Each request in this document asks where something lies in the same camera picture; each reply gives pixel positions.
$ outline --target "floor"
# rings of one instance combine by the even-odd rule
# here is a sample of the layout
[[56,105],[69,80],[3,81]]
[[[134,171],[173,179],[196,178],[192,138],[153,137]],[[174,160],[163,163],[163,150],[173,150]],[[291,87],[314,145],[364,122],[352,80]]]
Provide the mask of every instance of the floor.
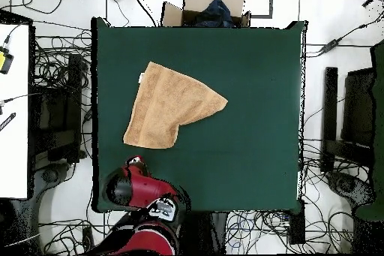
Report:
[[[168,1],[181,7],[183,0],[145,0],[150,7],[151,15],[155,21],[160,22],[162,3]],[[324,44],[334,38],[346,34],[351,29],[375,20],[381,13],[383,7],[380,0],[362,7],[365,0],[273,0],[273,17],[271,19],[252,19],[252,27],[277,27],[285,28],[292,21],[307,20],[309,22],[307,31],[307,52],[316,52]],[[21,5],[22,0],[0,0],[0,6]],[[51,11],[59,0],[33,0],[29,5],[38,10]],[[246,0],[245,7],[253,15],[268,14],[269,0]],[[36,35],[50,36],[59,35],[65,37],[75,37],[82,33],[81,29],[90,29],[92,17],[106,17],[112,26],[151,26],[152,22],[137,4],[136,0],[62,0],[57,11],[52,14],[42,14],[37,11],[29,10],[23,6],[13,7],[12,12],[31,17],[33,20],[45,21],[45,23],[35,23]],[[50,23],[64,24],[70,27],[58,26]],[[323,73],[326,67],[332,66],[339,68],[338,96],[344,96],[344,80],[349,71],[371,66],[371,56],[369,47],[380,42],[384,38],[384,22],[374,23],[366,29],[359,29],[348,35],[339,46],[325,55],[306,60],[306,82],[305,82],[305,113],[306,119],[322,107],[323,101]],[[51,47],[52,41],[49,38],[41,38],[39,43],[42,47]],[[91,90],[83,90],[85,95],[83,103],[89,103],[88,97]],[[341,132],[341,112],[343,102],[338,105],[337,135]],[[321,114],[311,117],[304,129],[305,139],[320,139]],[[91,131],[91,123],[86,123],[84,132]],[[318,141],[305,141],[308,145],[315,147],[312,151],[319,148]],[[92,153],[90,141],[86,143],[88,151]],[[319,171],[312,167],[311,172],[318,174]],[[80,219],[86,218],[87,205],[91,195],[92,187],[92,160],[86,158],[76,166],[76,171],[70,181],[62,183],[58,187],[49,190],[43,197],[40,207],[40,223],[52,223],[41,228],[41,242],[48,243],[66,224],[76,225]],[[328,228],[324,224],[319,224],[320,211],[325,221],[329,216],[337,211],[350,212],[348,203],[342,197],[332,193],[328,186],[321,181],[308,182],[306,198],[307,218],[307,239],[314,238],[315,241],[310,245],[315,251],[335,253],[337,251],[349,251],[350,245],[346,242],[348,233],[344,233],[345,239],[337,241],[336,247],[329,244]],[[123,212],[111,212],[109,214],[98,214],[88,209],[89,221],[97,227],[94,230],[95,242],[98,243],[103,238],[103,233],[108,231],[108,225],[115,224],[123,215]],[[227,243],[226,249],[229,254],[243,254],[248,251],[250,254],[278,254],[287,252],[300,252],[311,250],[309,245],[301,248],[294,245],[290,250],[286,250],[284,242],[286,238],[279,239],[279,236],[265,230],[254,230],[250,218],[254,218],[256,212],[234,212],[229,217],[229,233],[231,240]],[[352,222],[346,215],[336,215],[331,224],[337,231],[350,232]],[[81,230],[74,230],[76,239],[81,240]],[[61,243],[54,243],[49,251],[62,251],[64,246]]]

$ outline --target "tile floor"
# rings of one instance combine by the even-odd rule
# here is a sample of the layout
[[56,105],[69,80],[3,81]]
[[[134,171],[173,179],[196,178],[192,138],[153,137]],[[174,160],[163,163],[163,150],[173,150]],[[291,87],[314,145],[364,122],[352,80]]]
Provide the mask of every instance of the tile floor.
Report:
[[[151,15],[156,22],[160,22],[161,8],[163,1],[168,1],[179,7],[182,6],[182,0],[145,0],[145,3],[151,9]],[[339,38],[346,34],[349,30],[354,29],[362,23],[375,20],[383,9],[382,1],[376,0],[366,8],[362,7],[365,0],[273,0],[273,17],[271,19],[252,19],[252,27],[277,27],[285,28],[292,21],[307,20],[309,21],[307,31],[307,51],[316,52],[322,45],[327,44],[333,38]],[[0,6],[20,5],[23,0],[0,0]],[[33,0],[31,7],[51,11],[59,0]],[[269,0],[246,0],[245,7],[251,10],[253,15],[267,14],[269,9]],[[152,22],[144,13],[135,0],[118,0],[118,4],[113,0],[62,0],[62,4],[57,11],[52,14],[42,14],[37,11],[29,10],[23,6],[13,7],[12,12],[31,17],[36,21],[45,21],[47,23],[35,23],[36,35],[59,35],[59,36],[76,36],[81,33],[80,29],[90,29],[90,20],[92,17],[106,17],[108,21],[116,27],[119,26],[151,26]],[[57,26],[49,23],[60,23],[75,28]],[[339,68],[338,96],[344,96],[344,80],[349,71],[371,66],[371,56],[369,47],[380,42],[384,38],[383,31],[384,22],[374,23],[366,29],[360,29],[346,37],[339,46],[331,52],[306,61],[306,84],[305,84],[305,115],[316,112],[322,107],[323,101],[323,72],[325,67],[334,66]],[[42,47],[50,47],[51,40],[47,38],[39,39]],[[89,102],[87,97],[90,96],[91,90],[84,90],[83,102]],[[341,113],[343,102],[338,105],[338,112]],[[341,114],[338,115],[337,136],[341,132]],[[304,138],[319,139],[321,126],[321,114],[315,115],[308,120]],[[84,132],[91,131],[91,123],[85,124]],[[318,142],[308,142],[308,144],[319,148]],[[76,166],[76,171],[71,181],[63,183],[58,187],[49,190],[43,197],[40,208],[40,223],[50,223],[54,221],[67,221],[72,218],[85,219],[86,208],[89,202],[92,187],[92,160],[86,158]],[[343,210],[350,212],[348,203],[342,197],[338,197],[332,193],[327,185],[320,182],[307,187],[307,196],[314,200],[321,209],[325,220],[333,212]],[[107,218],[109,224],[116,223],[122,216],[123,212],[111,212],[110,214],[98,214],[91,210],[88,211],[90,221],[100,229],[100,232],[94,230],[95,242],[100,242],[103,238],[103,232],[108,231]],[[244,217],[251,218],[254,214],[244,214]],[[306,206],[307,223],[319,221],[320,213],[313,204]],[[229,225],[237,222],[236,216],[229,220]],[[243,245],[255,245],[251,248],[250,253],[257,254],[277,254],[286,251],[283,243],[272,234],[263,235],[253,230],[250,232],[248,239],[242,239],[239,234],[246,235],[245,223],[243,221],[242,232],[234,236],[233,241],[227,245],[229,254],[242,254]],[[347,216],[338,215],[332,221],[332,224],[338,230],[351,230],[352,223]],[[52,237],[62,230],[59,226],[44,226],[41,228],[42,243],[49,242]],[[322,235],[317,230],[316,225],[307,228],[307,239],[312,236]],[[81,239],[80,231],[75,229],[75,235]],[[324,236],[325,242],[329,242],[328,236]],[[322,244],[313,245],[317,251],[325,252],[326,248]],[[341,246],[344,251],[348,251],[349,246]],[[53,244],[50,251],[62,251],[63,245],[59,243]]]

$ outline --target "table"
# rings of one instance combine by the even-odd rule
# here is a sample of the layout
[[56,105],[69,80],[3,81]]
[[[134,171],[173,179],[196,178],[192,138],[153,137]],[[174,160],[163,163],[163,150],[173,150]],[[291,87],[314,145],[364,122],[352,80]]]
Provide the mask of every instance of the table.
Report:
[[[4,42],[15,25],[0,25],[0,41]],[[13,31],[7,48],[13,62],[7,74],[0,74],[0,99],[29,93],[29,26]],[[0,197],[27,198],[28,194],[28,111],[29,97],[6,103],[0,123],[10,114],[16,117],[0,131]]]
[[[103,179],[132,155],[142,155],[157,178],[182,186],[192,210],[297,207],[303,22],[284,30],[108,28],[95,22],[93,210],[125,209],[106,200]],[[174,147],[165,150],[122,142],[137,80],[150,61],[228,100],[221,112],[180,127]]]

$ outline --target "white desk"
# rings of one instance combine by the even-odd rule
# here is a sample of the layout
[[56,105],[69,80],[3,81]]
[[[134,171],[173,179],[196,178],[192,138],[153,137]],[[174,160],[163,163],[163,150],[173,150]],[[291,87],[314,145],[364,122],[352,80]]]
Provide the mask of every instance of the white desk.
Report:
[[[0,24],[0,44],[15,25]],[[8,43],[13,61],[8,74],[0,74],[0,100],[28,94],[29,27],[15,29]],[[0,197],[27,198],[28,102],[21,97],[3,106],[0,124],[16,117],[0,131]]]

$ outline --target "dark blue bag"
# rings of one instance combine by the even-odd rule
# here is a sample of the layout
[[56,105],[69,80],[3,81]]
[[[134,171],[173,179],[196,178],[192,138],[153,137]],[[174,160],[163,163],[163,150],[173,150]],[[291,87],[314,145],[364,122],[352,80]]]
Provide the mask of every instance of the dark blue bag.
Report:
[[199,14],[194,21],[185,26],[194,27],[226,27],[234,28],[231,12],[223,1],[213,0],[212,3]]

